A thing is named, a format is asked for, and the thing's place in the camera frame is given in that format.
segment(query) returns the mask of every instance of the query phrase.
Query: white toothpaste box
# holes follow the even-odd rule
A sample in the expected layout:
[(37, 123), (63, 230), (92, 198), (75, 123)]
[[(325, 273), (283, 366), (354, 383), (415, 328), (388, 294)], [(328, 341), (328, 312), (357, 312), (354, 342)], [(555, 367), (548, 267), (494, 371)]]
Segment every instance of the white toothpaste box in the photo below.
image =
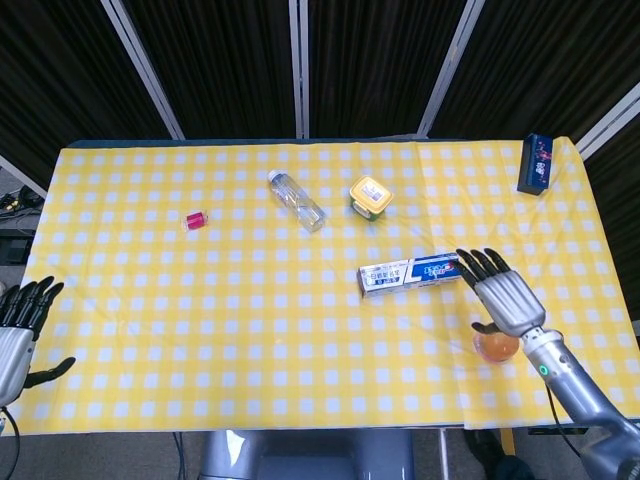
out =
[(458, 255), (445, 253), (360, 267), (358, 282), (362, 296), (373, 297), (456, 280), (460, 273), (451, 260), (458, 260)]

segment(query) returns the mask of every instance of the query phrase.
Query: gingham tablecloth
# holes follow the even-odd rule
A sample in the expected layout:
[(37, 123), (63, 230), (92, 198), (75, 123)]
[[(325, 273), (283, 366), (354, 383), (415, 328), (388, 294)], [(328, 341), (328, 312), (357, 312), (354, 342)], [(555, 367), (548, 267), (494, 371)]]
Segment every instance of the gingham tablecloth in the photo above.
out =
[[(462, 282), (361, 299), (359, 266), (491, 246), (614, 403), (640, 416), (640, 357), (582, 160), (518, 193), (521, 142), (61, 152), (25, 282), (55, 275), (33, 369), (78, 359), (14, 405), (26, 433), (552, 422), (522, 353), (484, 363)], [(287, 170), (328, 214), (308, 234), (267, 188)], [(348, 190), (395, 198), (368, 223)], [(185, 233), (181, 219), (208, 212)]]

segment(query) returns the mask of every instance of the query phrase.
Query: water bottle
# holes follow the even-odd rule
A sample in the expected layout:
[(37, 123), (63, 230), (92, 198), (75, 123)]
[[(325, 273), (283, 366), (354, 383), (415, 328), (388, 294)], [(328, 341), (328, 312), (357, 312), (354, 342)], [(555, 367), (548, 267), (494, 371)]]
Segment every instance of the water bottle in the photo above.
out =
[(267, 178), (271, 191), (298, 217), (298, 221), (304, 228), (309, 232), (322, 228), (325, 213), (309, 198), (300, 185), (282, 170), (271, 170)]

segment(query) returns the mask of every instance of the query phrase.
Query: yellow container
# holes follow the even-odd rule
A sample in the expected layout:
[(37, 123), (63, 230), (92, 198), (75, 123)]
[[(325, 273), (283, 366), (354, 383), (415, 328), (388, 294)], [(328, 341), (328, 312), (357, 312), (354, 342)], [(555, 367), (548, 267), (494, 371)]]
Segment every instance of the yellow container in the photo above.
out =
[(351, 187), (349, 195), (353, 209), (371, 222), (380, 216), (393, 199), (393, 193), (366, 175)]

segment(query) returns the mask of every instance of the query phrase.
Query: robotic hand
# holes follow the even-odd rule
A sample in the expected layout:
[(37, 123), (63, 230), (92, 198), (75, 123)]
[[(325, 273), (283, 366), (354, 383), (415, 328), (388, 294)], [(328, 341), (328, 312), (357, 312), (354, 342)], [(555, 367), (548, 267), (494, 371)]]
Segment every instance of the robotic hand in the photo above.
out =
[(64, 284), (49, 288), (53, 277), (40, 283), (17, 285), (0, 297), (0, 407), (15, 401), (23, 388), (31, 388), (55, 380), (75, 363), (66, 358), (57, 367), (44, 372), (28, 373), (36, 340), (44, 326), (49, 307)]
[(457, 250), (452, 262), (478, 295), (493, 323), (474, 323), (485, 334), (503, 332), (522, 338), (523, 351), (569, 416), (578, 424), (604, 429), (604, 436), (580, 451), (594, 480), (640, 479), (640, 430), (627, 420), (564, 344), (555, 330), (544, 330), (546, 312), (526, 282), (497, 252)]

